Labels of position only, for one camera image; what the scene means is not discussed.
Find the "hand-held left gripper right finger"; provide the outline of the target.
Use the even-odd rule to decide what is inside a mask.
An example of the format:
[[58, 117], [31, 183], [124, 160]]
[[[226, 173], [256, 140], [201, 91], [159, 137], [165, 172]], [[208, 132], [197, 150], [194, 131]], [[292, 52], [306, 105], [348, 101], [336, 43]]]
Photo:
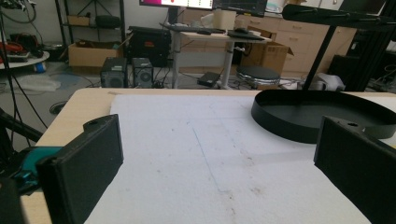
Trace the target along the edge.
[[396, 149], [344, 119], [322, 119], [314, 164], [372, 224], [396, 224]]

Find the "black metal frame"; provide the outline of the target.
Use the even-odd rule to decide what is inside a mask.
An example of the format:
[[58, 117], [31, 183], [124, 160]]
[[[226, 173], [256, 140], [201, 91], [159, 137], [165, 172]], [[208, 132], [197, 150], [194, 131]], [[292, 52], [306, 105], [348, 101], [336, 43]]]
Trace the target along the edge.
[[389, 42], [396, 38], [396, 0], [345, 0], [344, 9], [359, 13], [379, 14], [394, 19], [387, 32], [369, 32], [365, 37], [357, 67], [349, 76], [347, 91], [364, 91], [377, 71]]

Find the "monitor with dark screen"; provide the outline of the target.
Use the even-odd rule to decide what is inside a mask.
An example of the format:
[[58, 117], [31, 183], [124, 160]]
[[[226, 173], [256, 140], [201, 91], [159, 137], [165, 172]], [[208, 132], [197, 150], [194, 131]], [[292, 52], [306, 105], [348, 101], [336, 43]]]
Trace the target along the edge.
[[213, 0], [214, 9], [234, 11], [238, 15], [263, 18], [268, 0]]

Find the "flat black box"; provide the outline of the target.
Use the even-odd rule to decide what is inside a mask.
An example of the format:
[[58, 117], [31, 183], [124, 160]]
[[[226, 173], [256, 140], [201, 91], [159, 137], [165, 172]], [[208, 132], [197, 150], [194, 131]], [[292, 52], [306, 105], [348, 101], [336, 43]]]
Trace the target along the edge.
[[212, 88], [217, 84], [219, 78], [220, 78], [220, 74], [213, 72], [206, 72], [197, 79], [197, 83], [199, 85]]

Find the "black tripod stand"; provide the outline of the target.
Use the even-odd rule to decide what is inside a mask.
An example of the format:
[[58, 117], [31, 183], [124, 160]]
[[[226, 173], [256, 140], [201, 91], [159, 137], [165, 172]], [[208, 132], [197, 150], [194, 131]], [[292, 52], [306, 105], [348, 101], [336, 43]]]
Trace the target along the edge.
[[18, 83], [18, 80], [12, 73], [8, 62], [2, 8], [0, 8], [0, 59], [3, 60], [4, 72], [11, 88], [13, 103], [13, 115], [9, 115], [0, 107], [0, 164], [7, 164], [10, 158], [16, 154], [16, 150], [13, 147], [14, 133], [24, 137], [28, 146], [32, 142], [37, 142], [43, 133], [22, 121], [21, 113], [17, 106], [13, 82]]

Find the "black round floor disc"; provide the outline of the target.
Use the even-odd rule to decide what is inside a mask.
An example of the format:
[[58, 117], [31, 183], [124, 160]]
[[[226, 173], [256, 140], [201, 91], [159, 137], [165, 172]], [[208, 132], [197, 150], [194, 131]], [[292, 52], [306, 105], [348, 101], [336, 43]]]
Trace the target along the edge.
[[65, 105], [66, 105], [66, 101], [58, 102], [49, 108], [49, 112], [52, 115], [58, 115], [62, 111]]

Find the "monitor with pink screen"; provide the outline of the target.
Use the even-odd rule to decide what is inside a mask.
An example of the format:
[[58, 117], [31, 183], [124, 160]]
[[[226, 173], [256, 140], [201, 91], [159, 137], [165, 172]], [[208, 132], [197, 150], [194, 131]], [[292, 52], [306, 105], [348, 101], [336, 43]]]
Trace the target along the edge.
[[201, 9], [211, 9], [213, 0], [139, 0], [142, 6], [156, 7], [192, 7]]

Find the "black mouse pad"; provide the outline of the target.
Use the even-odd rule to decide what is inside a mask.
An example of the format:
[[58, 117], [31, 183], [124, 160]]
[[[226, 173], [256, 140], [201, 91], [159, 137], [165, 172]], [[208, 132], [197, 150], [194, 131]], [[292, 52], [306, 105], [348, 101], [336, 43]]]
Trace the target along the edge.
[[263, 37], [261, 36], [254, 35], [253, 33], [240, 33], [240, 32], [236, 32], [235, 30], [228, 30], [227, 36], [233, 38], [263, 41]]

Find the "black metal shelf rack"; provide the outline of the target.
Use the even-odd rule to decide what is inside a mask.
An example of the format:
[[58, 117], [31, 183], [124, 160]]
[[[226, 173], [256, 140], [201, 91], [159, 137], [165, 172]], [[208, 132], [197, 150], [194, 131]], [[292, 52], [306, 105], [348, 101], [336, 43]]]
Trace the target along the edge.
[[[63, 44], [67, 47], [79, 41], [91, 42], [119, 42], [124, 50], [125, 21], [123, 0], [55, 0], [56, 11]], [[70, 25], [67, 17], [77, 15], [88, 17], [89, 26]], [[107, 29], [97, 27], [95, 17], [110, 15], [120, 18], [120, 28]]]

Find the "beige paper roll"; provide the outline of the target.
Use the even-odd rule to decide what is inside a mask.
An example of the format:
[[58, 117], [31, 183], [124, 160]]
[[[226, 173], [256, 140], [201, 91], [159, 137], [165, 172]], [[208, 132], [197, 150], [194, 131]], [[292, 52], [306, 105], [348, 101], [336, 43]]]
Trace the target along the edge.
[[221, 30], [232, 30], [234, 28], [236, 13], [229, 10], [213, 11], [213, 27]]

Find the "large black equipment case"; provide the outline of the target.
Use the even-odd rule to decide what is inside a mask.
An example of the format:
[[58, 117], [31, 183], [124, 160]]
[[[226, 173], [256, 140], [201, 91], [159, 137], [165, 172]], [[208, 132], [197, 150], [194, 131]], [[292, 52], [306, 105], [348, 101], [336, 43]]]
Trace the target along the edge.
[[165, 67], [171, 50], [172, 36], [166, 29], [130, 26], [127, 57], [149, 58], [154, 67]]

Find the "wooden drawer cabinet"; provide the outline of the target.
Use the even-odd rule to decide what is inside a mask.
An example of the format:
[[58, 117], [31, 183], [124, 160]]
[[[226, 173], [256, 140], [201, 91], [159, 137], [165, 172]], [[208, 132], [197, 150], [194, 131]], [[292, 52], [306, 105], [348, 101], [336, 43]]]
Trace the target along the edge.
[[[187, 24], [197, 24], [204, 15], [210, 12], [195, 9], [186, 9], [179, 17], [179, 21]], [[246, 15], [237, 15], [234, 26], [255, 27], [275, 34], [272, 37], [276, 43], [290, 47], [292, 55], [287, 55], [283, 71], [283, 77], [297, 77], [299, 75], [307, 75], [311, 66], [316, 59], [318, 50], [328, 32], [329, 26], [304, 23], [297, 21], [283, 20], [280, 15], [274, 13], [266, 13], [263, 18], [251, 17]], [[318, 72], [326, 73], [332, 62], [334, 55], [347, 55], [347, 51], [351, 45], [356, 29], [337, 27], [331, 43], [327, 47], [323, 56]], [[202, 42], [194, 41], [189, 43], [187, 37], [182, 38], [182, 51], [223, 51], [224, 43], [219, 42]], [[183, 73], [204, 73], [206, 70], [220, 72], [221, 67], [181, 67]]]

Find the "white office desk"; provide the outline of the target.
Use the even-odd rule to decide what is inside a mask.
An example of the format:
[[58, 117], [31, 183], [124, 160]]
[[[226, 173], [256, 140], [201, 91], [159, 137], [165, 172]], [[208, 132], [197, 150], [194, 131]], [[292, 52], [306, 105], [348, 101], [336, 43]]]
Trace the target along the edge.
[[[171, 86], [173, 89], [178, 88], [178, 76], [180, 67], [222, 67], [223, 73], [218, 85], [222, 89], [228, 89], [228, 81], [232, 68], [233, 52], [235, 43], [261, 43], [265, 44], [270, 41], [270, 38], [263, 38], [260, 40], [248, 40], [241, 38], [233, 38], [225, 34], [210, 34], [202, 35], [198, 33], [189, 32], [174, 32], [171, 31], [172, 36], [172, 80]], [[190, 41], [204, 41], [204, 42], [220, 42], [225, 44], [224, 51], [217, 52], [199, 52], [199, 51], [182, 51], [182, 38], [188, 38]]]

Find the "black round stool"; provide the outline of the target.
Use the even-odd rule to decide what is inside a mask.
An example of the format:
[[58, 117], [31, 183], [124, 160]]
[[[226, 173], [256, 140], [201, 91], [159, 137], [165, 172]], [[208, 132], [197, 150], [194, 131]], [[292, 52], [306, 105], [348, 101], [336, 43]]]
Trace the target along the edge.
[[280, 82], [280, 74], [271, 68], [242, 65], [236, 68], [236, 75], [245, 80], [253, 89], [260, 86], [277, 85]]

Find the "small black computer tower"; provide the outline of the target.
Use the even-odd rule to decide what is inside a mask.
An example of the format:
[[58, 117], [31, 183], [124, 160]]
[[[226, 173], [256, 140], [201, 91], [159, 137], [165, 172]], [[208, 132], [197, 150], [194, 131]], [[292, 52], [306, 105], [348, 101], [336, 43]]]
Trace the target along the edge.
[[153, 66], [149, 58], [132, 58], [132, 66], [134, 86], [151, 89], [153, 85]]
[[127, 88], [127, 60], [121, 57], [107, 57], [100, 78], [103, 88]]

